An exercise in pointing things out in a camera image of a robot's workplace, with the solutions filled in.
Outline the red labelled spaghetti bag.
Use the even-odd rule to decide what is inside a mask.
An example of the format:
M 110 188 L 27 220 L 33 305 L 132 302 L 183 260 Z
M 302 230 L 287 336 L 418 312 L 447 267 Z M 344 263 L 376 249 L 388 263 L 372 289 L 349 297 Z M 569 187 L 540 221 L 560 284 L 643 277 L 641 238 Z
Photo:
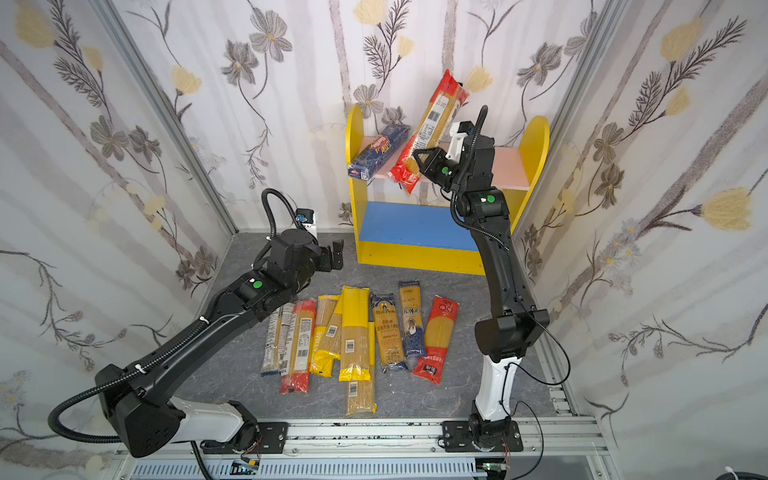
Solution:
M 390 177 L 408 194 L 411 194 L 420 180 L 419 167 L 413 152 L 436 147 L 449 131 L 457 112 L 466 104 L 469 93 L 458 82 L 449 69 L 433 92 L 415 133 L 406 143 Z

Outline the dark blue Barilla spaghetti bag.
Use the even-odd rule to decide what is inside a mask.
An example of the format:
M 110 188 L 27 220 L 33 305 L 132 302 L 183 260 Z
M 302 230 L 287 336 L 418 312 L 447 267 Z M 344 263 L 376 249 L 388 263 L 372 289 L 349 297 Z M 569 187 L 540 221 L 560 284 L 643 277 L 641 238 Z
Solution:
M 411 127 L 390 124 L 364 147 L 353 147 L 347 166 L 350 178 L 369 181 L 398 153 L 410 136 Z

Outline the blue gold spaghetti bag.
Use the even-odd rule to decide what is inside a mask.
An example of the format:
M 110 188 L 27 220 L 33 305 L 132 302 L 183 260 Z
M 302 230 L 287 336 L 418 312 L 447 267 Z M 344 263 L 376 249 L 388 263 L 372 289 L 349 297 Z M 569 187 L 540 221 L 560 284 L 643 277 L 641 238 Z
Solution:
M 401 281 L 398 283 L 398 287 L 405 362 L 407 368 L 414 371 L 419 359 L 426 356 L 421 288 L 418 281 Z

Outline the red yellow spaghetti bag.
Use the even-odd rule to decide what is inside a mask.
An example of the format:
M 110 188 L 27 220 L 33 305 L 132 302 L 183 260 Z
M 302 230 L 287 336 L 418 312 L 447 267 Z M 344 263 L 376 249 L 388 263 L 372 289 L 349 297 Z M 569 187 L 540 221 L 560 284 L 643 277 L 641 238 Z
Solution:
M 425 330 L 426 355 L 418 359 L 415 376 L 440 385 L 459 304 L 436 295 Z

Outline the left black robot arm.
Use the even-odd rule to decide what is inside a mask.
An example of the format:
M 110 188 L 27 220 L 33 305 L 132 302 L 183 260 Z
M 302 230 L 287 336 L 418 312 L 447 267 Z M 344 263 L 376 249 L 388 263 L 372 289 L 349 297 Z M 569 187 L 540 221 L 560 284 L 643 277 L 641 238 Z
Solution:
M 175 393 L 230 341 L 293 300 L 315 273 L 344 265 L 343 241 L 321 245 L 294 208 L 288 210 L 292 227 L 278 231 L 270 197 L 290 204 L 278 190 L 262 192 L 270 231 L 251 269 L 214 294 L 197 319 L 160 347 L 125 367 L 103 368 L 94 387 L 55 406 L 47 419 L 55 434 L 80 443 L 121 443 L 135 458 L 168 444 L 190 443 L 213 453 L 243 453 L 256 446 L 263 435 L 242 403 L 190 402 Z M 93 397 L 114 435 L 82 433 L 62 422 L 67 410 Z

